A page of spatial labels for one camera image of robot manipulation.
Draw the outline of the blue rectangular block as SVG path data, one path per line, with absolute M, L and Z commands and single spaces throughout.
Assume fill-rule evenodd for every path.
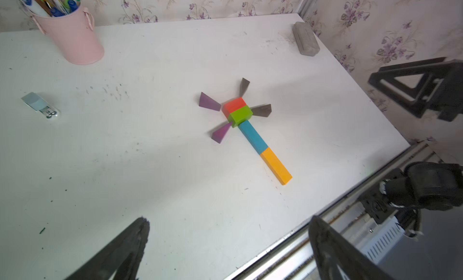
M 268 148 L 266 142 L 248 120 L 241 123 L 238 128 L 258 154 L 262 154 Z

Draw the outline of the yellow rectangular block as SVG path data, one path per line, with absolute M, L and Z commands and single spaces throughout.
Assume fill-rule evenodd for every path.
M 290 172 L 269 147 L 260 154 L 260 157 L 264 160 L 266 165 L 282 185 L 286 185 L 293 178 Z

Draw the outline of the red cube block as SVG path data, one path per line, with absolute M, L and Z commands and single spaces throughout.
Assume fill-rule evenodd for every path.
M 233 99 L 233 100 L 229 101 L 228 103 L 224 104 L 223 108 L 222 108 L 222 111 L 223 111 L 224 116 L 226 118 L 228 118 L 231 113 L 233 113 L 234 111 L 237 111 L 238 109 L 240 109 L 240 108 L 242 108 L 242 107 L 244 107 L 246 105 L 247 104 L 242 99 L 242 97 L 238 97 L 238 98 Z

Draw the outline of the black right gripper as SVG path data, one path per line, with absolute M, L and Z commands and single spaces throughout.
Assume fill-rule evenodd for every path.
M 463 62 L 446 57 L 383 66 L 368 83 L 417 118 L 428 110 L 452 122 L 463 113 Z

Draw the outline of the green cube block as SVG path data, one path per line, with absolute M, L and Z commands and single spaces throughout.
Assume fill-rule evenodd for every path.
M 252 116 L 253 111 L 248 106 L 244 106 L 240 109 L 237 109 L 236 111 L 233 111 L 227 119 L 229 123 L 231 123 L 231 126 L 236 128 L 241 123 L 249 120 Z

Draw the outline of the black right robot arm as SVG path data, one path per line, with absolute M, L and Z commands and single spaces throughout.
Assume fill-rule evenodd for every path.
M 381 67 L 369 84 L 417 118 L 427 110 L 451 122 L 463 112 L 463 63 L 445 58 Z M 415 162 L 395 168 L 359 198 L 377 224 L 399 211 L 402 228 L 417 233 L 422 210 L 447 211 L 463 203 L 463 168 Z

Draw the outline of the brown triangular wedge block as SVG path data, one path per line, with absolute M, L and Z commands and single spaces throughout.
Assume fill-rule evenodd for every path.
M 240 88 L 239 88 L 239 96 L 240 97 L 243 97 L 245 95 L 249 85 L 250 85 L 250 82 L 247 79 L 242 78 Z

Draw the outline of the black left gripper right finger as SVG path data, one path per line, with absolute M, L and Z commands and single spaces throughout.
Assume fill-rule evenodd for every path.
M 311 218 L 308 234 L 322 280 L 390 280 L 392 278 L 321 217 Z

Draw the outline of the purple triangular wedge block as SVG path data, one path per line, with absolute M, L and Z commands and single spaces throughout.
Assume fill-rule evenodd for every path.
M 203 92 L 200 94 L 199 106 L 213 111 L 221 110 L 221 104 Z

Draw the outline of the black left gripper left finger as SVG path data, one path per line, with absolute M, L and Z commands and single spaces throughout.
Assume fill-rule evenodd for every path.
M 135 280 L 149 232 L 149 221 L 143 217 L 137 218 L 67 279 Z

